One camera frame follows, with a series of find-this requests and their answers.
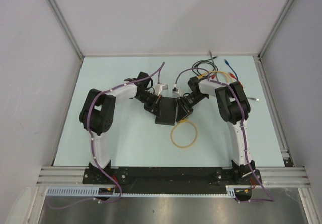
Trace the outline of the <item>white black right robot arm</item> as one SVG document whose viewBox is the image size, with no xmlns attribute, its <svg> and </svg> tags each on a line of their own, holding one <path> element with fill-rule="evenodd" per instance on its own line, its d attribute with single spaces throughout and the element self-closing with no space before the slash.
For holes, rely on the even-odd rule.
<svg viewBox="0 0 322 224">
<path fill-rule="evenodd" d="M 244 184 L 255 172 L 247 137 L 247 120 L 251 110 L 248 99 L 240 82 L 223 83 L 207 77 L 192 77 L 188 81 L 191 92 L 176 98 L 176 121 L 184 120 L 193 113 L 193 107 L 201 100 L 214 96 L 219 114 L 228 125 L 232 147 L 232 179 Z"/>
</svg>

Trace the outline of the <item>black network switch box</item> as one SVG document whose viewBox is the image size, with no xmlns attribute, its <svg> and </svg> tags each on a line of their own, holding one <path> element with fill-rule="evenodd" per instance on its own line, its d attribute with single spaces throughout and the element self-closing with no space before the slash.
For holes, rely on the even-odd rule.
<svg viewBox="0 0 322 224">
<path fill-rule="evenodd" d="M 160 117 L 155 118 L 155 124 L 174 126 L 176 111 L 176 99 L 171 97 L 163 97 L 160 102 Z"/>
</svg>

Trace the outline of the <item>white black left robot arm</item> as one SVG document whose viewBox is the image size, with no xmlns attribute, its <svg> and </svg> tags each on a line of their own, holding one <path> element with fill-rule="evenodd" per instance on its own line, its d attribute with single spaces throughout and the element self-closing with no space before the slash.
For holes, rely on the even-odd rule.
<svg viewBox="0 0 322 224">
<path fill-rule="evenodd" d="M 156 91 L 150 92 L 149 87 L 152 86 L 152 76 L 140 72 L 138 77 L 127 78 L 122 84 L 106 91 L 89 90 L 79 121 L 90 135 L 92 155 L 90 163 L 96 167 L 93 177 L 99 183 L 107 183 L 111 178 L 111 171 L 106 168 L 111 158 L 107 144 L 102 140 L 102 134 L 112 126 L 116 104 L 135 98 L 143 103 L 144 110 L 161 117 L 162 96 Z"/>
</svg>

